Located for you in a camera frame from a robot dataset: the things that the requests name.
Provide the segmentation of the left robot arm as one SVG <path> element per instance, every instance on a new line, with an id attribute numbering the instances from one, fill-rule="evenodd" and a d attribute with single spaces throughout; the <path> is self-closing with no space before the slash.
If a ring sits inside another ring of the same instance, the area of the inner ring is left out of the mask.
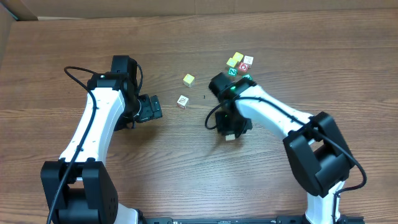
<path id="1" fill-rule="evenodd" d="M 145 223 L 140 210 L 119 203 L 105 165 L 114 132 L 162 117 L 158 97 L 140 93 L 142 68 L 128 55 L 115 55 L 110 71 L 91 75 L 82 86 L 86 106 L 69 145 L 40 171 L 47 223 Z"/>

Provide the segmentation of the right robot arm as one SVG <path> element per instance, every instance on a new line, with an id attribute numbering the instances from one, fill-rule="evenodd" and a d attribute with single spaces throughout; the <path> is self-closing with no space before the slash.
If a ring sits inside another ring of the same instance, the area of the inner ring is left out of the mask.
<path id="1" fill-rule="evenodd" d="M 250 78 L 233 82 L 225 73 L 208 88 L 219 104 L 215 129 L 227 140 L 239 138 L 258 122 L 280 138 L 296 181 L 307 192 L 302 223 L 347 223 L 339 210 L 340 193 L 354 157 L 335 120 L 295 110 L 266 93 Z"/>

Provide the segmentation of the green block letter V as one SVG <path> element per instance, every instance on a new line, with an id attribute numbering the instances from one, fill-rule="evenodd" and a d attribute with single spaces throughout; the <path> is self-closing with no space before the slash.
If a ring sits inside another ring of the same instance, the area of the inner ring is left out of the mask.
<path id="1" fill-rule="evenodd" d="M 235 139 L 236 139 L 235 134 L 229 134 L 225 136 L 226 141 L 233 141 Z"/>

